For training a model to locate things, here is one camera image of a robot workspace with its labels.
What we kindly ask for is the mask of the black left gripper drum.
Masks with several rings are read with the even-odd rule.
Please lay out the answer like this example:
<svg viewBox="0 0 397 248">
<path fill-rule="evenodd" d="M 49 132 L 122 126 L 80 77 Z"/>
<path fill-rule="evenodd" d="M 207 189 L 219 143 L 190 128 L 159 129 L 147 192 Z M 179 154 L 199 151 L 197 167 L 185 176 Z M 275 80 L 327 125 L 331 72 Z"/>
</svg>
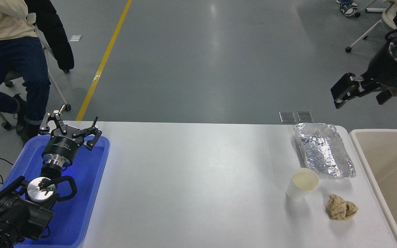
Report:
<svg viewBox="0 0 397 248">
<path fill-rule="evenodd" d="M 52 135 L 46 147 L 42 152 L 42 158 L 45 162 L 50 160 L 61 160 L 63 162 L 73 162 L 80 147 L 74 137 L 74 133 L 78 134 L 79 129 L 73 126 L 66 126 L 66 133 L 60 128 L 52 131 Z"/>
</svg>

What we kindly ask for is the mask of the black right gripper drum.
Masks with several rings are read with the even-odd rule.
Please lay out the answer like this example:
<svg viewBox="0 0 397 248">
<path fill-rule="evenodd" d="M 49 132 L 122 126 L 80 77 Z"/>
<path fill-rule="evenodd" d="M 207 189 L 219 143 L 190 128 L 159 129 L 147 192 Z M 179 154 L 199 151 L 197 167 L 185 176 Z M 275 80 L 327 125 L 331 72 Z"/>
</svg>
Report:
<svg viewBox="0 0 397 248">
<path fill-rule="evenodd" d="M 370 60 L 366 72 L 361 74 L 361 77 L 397 88 L 397 48 L 385 44 Z"/>
</svg>

